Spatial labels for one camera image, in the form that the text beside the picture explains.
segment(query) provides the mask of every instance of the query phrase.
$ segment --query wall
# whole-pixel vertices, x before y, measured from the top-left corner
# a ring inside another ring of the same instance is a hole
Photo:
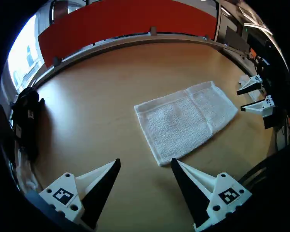
[[[227,31],[227,27],[231,28],[235,32],[237,30],[236,25],[234,23],[232,23],[231,20],[228,19],[226,16],[221,14],[220,28],[219,28],[217,42],[224,43],[225,33]]]
[[[59,19],[39,35],[45,64],[63,59],[97,41],[121,35],[177,32],[214,39],[217,19],[195,7],[172,0],[105,0],[94,2]]]

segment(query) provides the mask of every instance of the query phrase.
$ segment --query folded towel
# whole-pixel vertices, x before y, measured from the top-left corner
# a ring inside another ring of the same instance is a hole
[[[226,126],[237,108],[213,81],[134,106],[159,166],[181,158]]]

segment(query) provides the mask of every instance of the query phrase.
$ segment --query red partition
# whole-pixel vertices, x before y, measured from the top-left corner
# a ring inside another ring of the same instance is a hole
[[[45,65],[108,38],[148,32],[177,32],[214,38],[217,19],[172,0],[103,0],[58,19],[43,31],[39,45]]]

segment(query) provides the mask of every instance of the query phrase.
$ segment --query window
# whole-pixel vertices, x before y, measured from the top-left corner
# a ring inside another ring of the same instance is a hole
[[[12,82],[20,93],[42,66],[36,49],[36,15],[32,16],[16,38],[8,56]]]

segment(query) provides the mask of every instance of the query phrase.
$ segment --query wooden table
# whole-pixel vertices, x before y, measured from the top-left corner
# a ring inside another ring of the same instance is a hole
[[[239,108],[251,102],[236,95],[241,75],[213,48],[188,43],[123,48],[66,69],[38,90],[46,104],[39,124],[39,181],[45,188],[64,172],[79,176],[120,158],[98,231],[193,231],[172,170],[157,165],[133,106],[213,80]],[[181,160],[239,179],[266,157],[271,133],[261,116],[239,111]]]

